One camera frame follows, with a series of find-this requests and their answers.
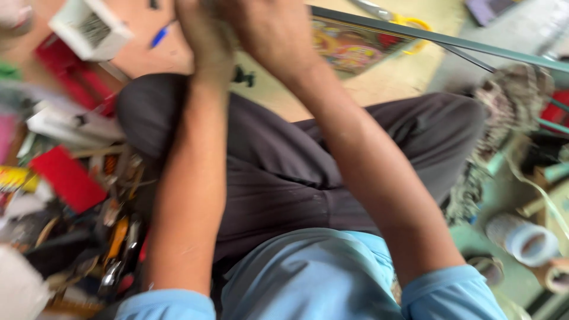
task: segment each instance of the yellow package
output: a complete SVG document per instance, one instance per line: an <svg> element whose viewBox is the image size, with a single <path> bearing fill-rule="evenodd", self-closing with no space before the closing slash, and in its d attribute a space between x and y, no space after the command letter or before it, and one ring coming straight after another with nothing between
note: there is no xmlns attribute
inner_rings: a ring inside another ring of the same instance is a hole
<svg viewBox="0 0 569 320"><path fill-rule="evenodd" d="M28 168L0 166L0 192L13 192L22 188L34 192L40 178Z"/></svg>

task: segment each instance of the dark gray pants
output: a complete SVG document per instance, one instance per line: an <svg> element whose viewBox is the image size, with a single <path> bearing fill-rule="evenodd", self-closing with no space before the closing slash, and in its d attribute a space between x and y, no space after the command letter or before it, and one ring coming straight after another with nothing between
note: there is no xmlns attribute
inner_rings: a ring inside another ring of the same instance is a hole
<svg viewBox="0 0 569 320"><path fill-rule="evenodd" d="M118 119L128 143L158 172L172 144L188 81L183 75L146 75L118 96ZM366 110L439 202L456 182L485 120L474 100L447 93ZM314 120L292 124L235 94L229 102L227 188L215 261L241 257L265 240L301 228L377 232L343 186Z"/></svg>

